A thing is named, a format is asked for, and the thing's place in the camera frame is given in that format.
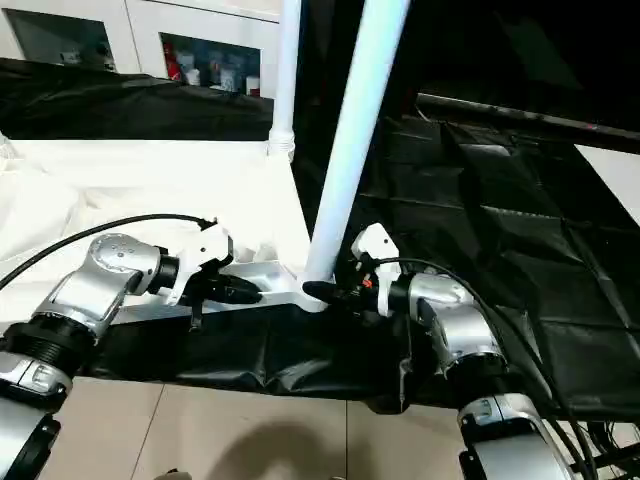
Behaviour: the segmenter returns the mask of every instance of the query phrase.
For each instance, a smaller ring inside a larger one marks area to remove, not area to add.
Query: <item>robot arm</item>
[[[304,290],[327,303],[409,314],[432,339],[439,368],[450,384],[466,451],[460,465],[469,480],[569,480],[574,478],[536,408],[514,381],[484,312],[467,289],[436,273],[400,273],[398,250],[380,224],[356,239],[355,288],[307,282]],[[367,260],[376,265],[363,270]]]
[[[222,277],[217,270],[233,258],[224,229],[215,225],[194,240],[172,257],[127,235],[102,235],[91,243],[82,266],[53,289],[28,323],[7,329],[0,350],[0,480],[37,478],[60,431],[53,414],[127,295],[164,287],[171,289],[166,303],[175,305],[194,282],[204,282],[207,298],[218,301],[224,301],[230,284],[247,287],[248,282],[227,278],[220,282],[222,293],[211,291]],[[202,293],[204,288],[192,290]],[[249,288],[240,299],[226,303],[254,303],[260,295]]]

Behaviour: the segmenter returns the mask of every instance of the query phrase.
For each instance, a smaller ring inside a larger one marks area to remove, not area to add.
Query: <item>glass cabinet door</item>
[[[275,97],[277,22],[146,0],[127,5],[144,73]]]
[[[124,0],[0,0],[0,57],[139,73]]]

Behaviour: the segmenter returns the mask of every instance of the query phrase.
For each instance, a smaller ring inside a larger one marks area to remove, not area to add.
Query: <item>white pole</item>
[[[278,52],[278,84],[273,107],[273,125],[269,132],[268,153],[289,154],[293,160],[293,106],[298,72],[298,40],[302,0],[283,0],[280,14],[280,46]]]
[[[366,0],[304,280],[329,280],[411,0]]]

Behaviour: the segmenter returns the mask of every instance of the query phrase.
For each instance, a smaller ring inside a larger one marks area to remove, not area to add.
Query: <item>tile floor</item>
[[[172,468],[194,480],[463,478],[452,410],[380,416],[356,402],[79,378],[57,418],[41,480],[153,480]]]

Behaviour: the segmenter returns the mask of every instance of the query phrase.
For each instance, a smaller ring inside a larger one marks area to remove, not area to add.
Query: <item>black cloth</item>
[[[0,62],[10,138],[263,140],[271,102],[145,76]],[[332,127],[297,112],[294,174],[313,226]],[[384,120],[353,207],[403,255],[464,276],[523,329],[583,419],[640,414],[640,229],[575,147],[490,126]],[[529,362],[496,328],[510,358]],[[404,317],[279,306],[114,326],[85,375],[276,395],[365,400],[378,411],[451,405],[428,338]],[[540,392],[532,386],[531,391]],[[554,406],[541,401],[552,410]]]

